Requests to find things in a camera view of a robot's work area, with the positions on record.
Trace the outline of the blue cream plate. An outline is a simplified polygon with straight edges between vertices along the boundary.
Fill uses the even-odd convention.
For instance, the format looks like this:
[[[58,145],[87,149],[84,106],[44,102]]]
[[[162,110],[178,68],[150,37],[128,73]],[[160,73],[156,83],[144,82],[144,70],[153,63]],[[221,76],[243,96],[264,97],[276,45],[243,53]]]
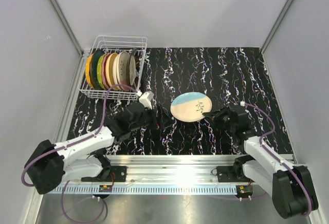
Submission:
[[[203,93],[188,92],[176,97],[170,106],[172,116],[182,122],[196,122],[211,112],[212,101]]]

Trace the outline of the black striped bottom plate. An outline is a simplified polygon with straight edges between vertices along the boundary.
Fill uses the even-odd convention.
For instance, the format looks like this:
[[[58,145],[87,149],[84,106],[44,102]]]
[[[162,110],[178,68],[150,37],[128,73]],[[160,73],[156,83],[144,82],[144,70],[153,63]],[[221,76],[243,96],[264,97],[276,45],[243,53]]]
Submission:
[[[132,49],[129,56],[129,83],[131,86],[134,85],[136,79],[136,60],[138,59],[138,50]]]

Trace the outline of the cream pink plate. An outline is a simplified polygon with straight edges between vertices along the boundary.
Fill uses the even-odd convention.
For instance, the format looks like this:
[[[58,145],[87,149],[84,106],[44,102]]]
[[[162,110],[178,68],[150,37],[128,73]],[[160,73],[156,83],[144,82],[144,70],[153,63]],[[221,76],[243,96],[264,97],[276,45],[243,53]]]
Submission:
[[[118,60],[119,73],[117,77],[119,79],[118,81],[120,84],[126,85],[126,87],[121,87],[125,91],[129,91],[127,86],[130,86],[129,59],[130,59],[130,55],[128,52],[123,51],[119,54],[119,60]]]

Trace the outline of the beige bear print plate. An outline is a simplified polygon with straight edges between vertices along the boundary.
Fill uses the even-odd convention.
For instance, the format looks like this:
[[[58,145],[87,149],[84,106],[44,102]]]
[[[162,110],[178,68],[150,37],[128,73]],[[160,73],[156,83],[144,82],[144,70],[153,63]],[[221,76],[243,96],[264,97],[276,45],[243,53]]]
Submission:
[[[115,60],[114,60],[114,66],[113,66],[113,78],[114,78],[114,82],[115,84],[119,84],[120,81],[119,81],[119,59],[122,55],[122,52],[119,53],[116,57],[115,57]]]

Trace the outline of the yellow cream plate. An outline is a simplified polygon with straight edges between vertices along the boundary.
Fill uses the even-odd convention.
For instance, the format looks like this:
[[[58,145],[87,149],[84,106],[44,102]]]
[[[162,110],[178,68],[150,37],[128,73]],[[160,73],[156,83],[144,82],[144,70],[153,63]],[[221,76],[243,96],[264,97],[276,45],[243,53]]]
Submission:
[[[106,62],[106,78],[109,83],[109,86],[112,87],[114,85],[114,78],[113,78],[113,65],[115,57],[117,56],[117,53],[112,53],[107,59]]]

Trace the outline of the green polka dot plate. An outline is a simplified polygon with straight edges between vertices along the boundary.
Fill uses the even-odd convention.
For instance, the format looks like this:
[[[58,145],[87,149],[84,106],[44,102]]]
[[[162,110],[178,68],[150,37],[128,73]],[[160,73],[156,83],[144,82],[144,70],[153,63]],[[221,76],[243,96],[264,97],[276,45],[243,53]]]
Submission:
[[[105,86],[103,85],[103,82],[102,82],[102,61],[103,61],[104,56],[105,56],[105,54],[103,54],[99,57],[98,64],[97,64],[97,80],[102,89],[105,89]]]

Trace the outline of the pink polka dot plate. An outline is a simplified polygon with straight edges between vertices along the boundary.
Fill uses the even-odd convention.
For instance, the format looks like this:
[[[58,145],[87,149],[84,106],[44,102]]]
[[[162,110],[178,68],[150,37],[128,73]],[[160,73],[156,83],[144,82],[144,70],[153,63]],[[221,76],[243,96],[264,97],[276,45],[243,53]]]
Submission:
[[[106,62],[107,62],[107,59],[109,56],[110,56],[110,53],[107,53],[104,55],[102,65],[101,65],[102,83],[103,83],[105,89],[109,89],[109,83],[106,78]]]

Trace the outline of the teal glazed plate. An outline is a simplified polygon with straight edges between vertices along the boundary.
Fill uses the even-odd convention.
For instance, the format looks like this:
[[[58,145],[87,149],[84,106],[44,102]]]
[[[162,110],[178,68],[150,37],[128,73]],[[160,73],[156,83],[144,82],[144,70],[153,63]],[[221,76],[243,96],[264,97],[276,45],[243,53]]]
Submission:
[[[102,87],[97,79],[97,65],[102,55],[103,55],[103,51],[101,49],[96,50],[92,55],[92,59],[90,63],[90,78],[93,81],[94,88],[99,90],[101,90]]]

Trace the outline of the orange polka dot plate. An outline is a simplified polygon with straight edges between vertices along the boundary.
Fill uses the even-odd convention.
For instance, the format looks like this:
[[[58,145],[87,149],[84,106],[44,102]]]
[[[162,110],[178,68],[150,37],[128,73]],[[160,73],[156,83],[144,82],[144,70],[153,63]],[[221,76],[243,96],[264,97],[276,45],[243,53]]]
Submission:
[[[87,58],[87,62],[86,62],[86,66],[85,66],[85,78],[86,78],[86,81],[88,83],[88,85],[91,87],[91,88],[95,88],[95,85],[90,77],[90,63],[91,63],[91,60],[92,60],[92,55],[90,55],[88,58]]]

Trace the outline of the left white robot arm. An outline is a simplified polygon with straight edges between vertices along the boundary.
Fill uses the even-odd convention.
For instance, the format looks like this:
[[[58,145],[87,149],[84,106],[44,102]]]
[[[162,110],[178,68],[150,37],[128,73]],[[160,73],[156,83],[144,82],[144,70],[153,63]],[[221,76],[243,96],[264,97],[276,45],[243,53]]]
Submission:
[[[90,133],[56,144],[42,141],[25,164],[24,174],[41,195],[71,180],[109,181],[112,165],[101,152],[104,148],[122,143],[141,128],[164,129],[171,123],[162,106],[146,108],[133,102]]]

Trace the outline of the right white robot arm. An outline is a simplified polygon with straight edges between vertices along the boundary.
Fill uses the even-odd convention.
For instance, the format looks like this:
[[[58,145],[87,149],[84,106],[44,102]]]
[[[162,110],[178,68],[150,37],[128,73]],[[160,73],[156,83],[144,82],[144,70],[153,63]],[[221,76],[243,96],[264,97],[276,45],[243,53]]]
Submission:
[[[276,153],[253,128],[246,111],[248,104],[224,107],[203,113],[215,128],[226,131],[243,156],[235,159],[233,176],[238,181],[250,179],[272,199],[284,219],[307,216],[319,207],[312,176],[304,165],[295,165]]]

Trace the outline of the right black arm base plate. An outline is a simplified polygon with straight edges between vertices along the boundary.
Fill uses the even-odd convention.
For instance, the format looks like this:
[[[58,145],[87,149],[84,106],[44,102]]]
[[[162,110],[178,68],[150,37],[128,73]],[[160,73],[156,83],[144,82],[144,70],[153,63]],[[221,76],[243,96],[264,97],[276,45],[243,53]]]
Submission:
[[[217,177],[219,183],[237,182],[249,183],[250,178],[246,177],[241,165],[219,165],[211,170],[211,175]]]

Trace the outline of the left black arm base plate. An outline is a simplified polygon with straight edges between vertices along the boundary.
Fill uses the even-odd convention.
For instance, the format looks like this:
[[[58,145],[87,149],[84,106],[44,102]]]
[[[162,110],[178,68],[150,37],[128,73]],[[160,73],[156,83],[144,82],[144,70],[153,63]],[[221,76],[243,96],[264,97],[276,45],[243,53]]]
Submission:
[[[101,171],[98,176],[95,177],[83,177],[82,182],[125,182],[126,181],[127,166],[112,165]]]

